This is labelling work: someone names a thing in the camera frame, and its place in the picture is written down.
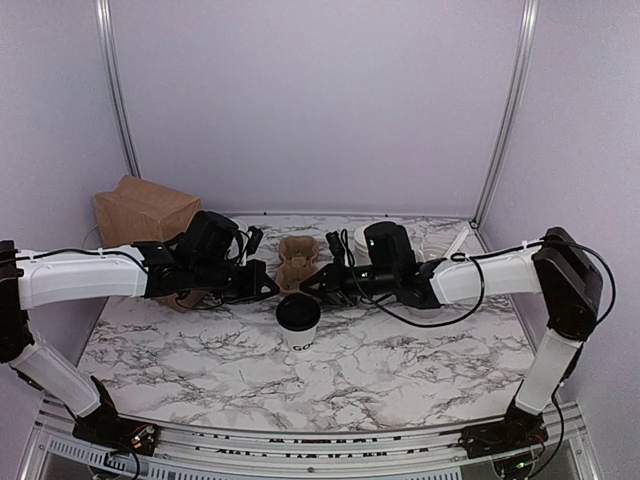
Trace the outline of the black plastic cup lid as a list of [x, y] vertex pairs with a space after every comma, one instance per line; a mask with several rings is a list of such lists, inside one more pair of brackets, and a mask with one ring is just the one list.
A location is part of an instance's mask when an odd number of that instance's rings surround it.
[[310, 296], [293, 293], [284, 297], [276, 308], [276, 320], [284, 329], [301, 332], [315, 327], [321, 318], [319, 304]]

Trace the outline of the white paper coffee cup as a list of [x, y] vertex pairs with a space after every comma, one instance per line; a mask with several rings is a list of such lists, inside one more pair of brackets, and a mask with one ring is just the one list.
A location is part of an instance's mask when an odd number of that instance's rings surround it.
[[320, 318], [319, 304], [302, 293], [284, 297], [276, 308], [276, 321], [288, 347], [295, 352], [310, 349]]

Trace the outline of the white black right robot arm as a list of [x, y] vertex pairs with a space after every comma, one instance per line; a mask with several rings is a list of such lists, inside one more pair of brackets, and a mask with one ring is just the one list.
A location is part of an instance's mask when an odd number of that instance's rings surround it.
[[552, 395], [575, 364], [599, 323], [603, 278], [587, 254], [562, 228], [549, 229], [531, 243], [479, 256], [456, 253], [427, 262], [416, 259], [406, 229], [384, 221], [364, 231], [370, 262], [355, 266], [347, 239], [336, 232], [326, 239], [332, 263], [300, 284], [302, 292], [333, 305], [359, 298], [392, 295], [418, 310], [439, 309], [487, 297], [540, 293], [548, 312], [547, 331], [495, 438], [515, 448], [534, 431]]

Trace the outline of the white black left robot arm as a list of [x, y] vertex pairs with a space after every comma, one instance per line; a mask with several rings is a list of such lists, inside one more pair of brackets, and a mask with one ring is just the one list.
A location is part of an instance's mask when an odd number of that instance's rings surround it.
[[29, 327], [29, 311], [94, 298], [154, 299], [192, 292], [216, 304], [251, 303], [279, 292], [254, 259], [261, 229], [199, 211], [186, 230], [161, 241], [84, 250], [18, 250], [1, 244], [1, 361], [54, 395], [106, 445], [125, 438], [126, 423], [100, 381], [81, 373]]

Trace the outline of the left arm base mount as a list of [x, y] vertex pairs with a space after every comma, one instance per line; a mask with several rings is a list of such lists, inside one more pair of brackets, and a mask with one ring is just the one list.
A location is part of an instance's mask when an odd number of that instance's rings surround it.
[[116, 447], [122, 444], [123, 448], [131, 448], [137, 454], [152, 456], [158, 443], [160, 427], [154, 423], [122, 417], [103, 383], [94, 376], [90, 379], [97, 388], [99, 405], [87, 416], [73, 414], [73, 436], [102, 446]]

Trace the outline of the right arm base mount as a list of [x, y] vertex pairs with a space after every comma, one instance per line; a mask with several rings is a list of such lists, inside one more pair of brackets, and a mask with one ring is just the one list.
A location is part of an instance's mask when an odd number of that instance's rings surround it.
[[475, 459], [542, 445], [548, 438], [543, 415], [522, 410], [512, 400], [501, 420], [464, 427], [458, 445]]

